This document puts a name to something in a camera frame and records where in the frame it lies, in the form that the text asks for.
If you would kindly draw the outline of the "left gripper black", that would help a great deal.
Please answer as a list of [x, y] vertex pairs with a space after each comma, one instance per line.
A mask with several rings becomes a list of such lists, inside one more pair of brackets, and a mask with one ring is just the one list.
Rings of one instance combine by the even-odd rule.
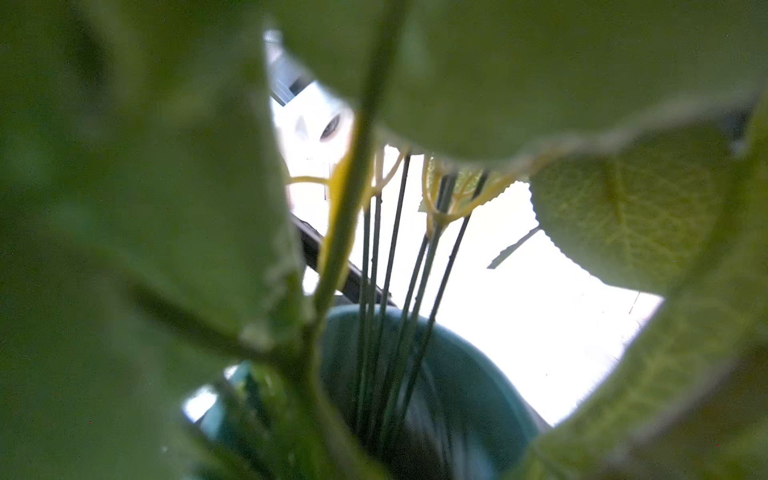
[[348, 300], [359, 299], [365, 293], [365, 277], [350, 261], [359, 224], [355, 213], [333, 213], [326, 235], [296, 214], [291, 213], [290, 220], [298, 233], [304, 264], [318, 274], [315, 289], [307, 294], [310, 304], [331, 306], [336, 291]]

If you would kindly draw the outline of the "teal ceramic vase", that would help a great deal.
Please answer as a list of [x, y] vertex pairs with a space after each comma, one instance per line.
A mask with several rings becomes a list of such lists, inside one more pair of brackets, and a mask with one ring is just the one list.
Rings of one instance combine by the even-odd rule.
[[[229, 379], [242, 414], [217, 399], [202, 432], [261, 479], [338, 479], [317, 424], [283, 379], [241, 363]], [[480, 350], [434, 326], [401, 433], [383, 461], [393, 479], [498, 479], [547, 427]]]

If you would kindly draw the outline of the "cream rose greenery bunch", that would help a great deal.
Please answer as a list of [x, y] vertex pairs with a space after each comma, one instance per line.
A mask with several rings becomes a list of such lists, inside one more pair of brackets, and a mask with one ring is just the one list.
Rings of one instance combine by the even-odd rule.
[[[325, 201], [289, 204], [264, 33], [354, 115]], [[261, 479], [201, 430], [278, 374], [338, 479], [359, 299], [307, 294], [296, 214], [358, 218], [429, 154], [530, 183], [600, 280], [663, 297], [617, 368], [498, 479], [767, 475], [763, 1], [5, 1], [1, 475]]]

